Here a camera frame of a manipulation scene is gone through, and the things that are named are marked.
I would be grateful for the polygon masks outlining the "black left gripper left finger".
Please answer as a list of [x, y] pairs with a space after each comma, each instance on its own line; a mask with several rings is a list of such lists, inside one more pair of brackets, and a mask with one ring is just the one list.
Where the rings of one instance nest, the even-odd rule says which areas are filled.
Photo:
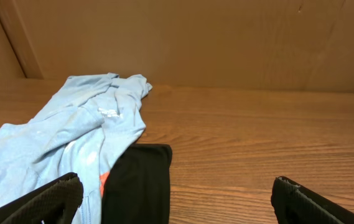
[[69, 172], [0, 208], [0, 224], [72, 222], [83, 201], [83, 184]]

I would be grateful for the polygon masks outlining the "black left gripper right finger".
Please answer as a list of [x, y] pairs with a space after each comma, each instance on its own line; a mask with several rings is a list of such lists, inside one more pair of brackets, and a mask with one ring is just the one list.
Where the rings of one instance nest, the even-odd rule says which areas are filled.
[[276, 177], [271, 195], [279, 224], [354, 224], [354, 213], [293, 180]]

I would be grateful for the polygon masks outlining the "light blue t-shirt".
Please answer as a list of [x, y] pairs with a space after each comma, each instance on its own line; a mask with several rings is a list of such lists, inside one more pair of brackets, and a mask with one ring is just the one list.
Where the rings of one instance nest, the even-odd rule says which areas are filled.
[[0, 207], [74, 172], [83, 201], [74, 223], [101, 221], [103, 176], [145, 130], [139, 110], [151, 90], [142, 75], [67, 78], [26, 124], [0, 128]]

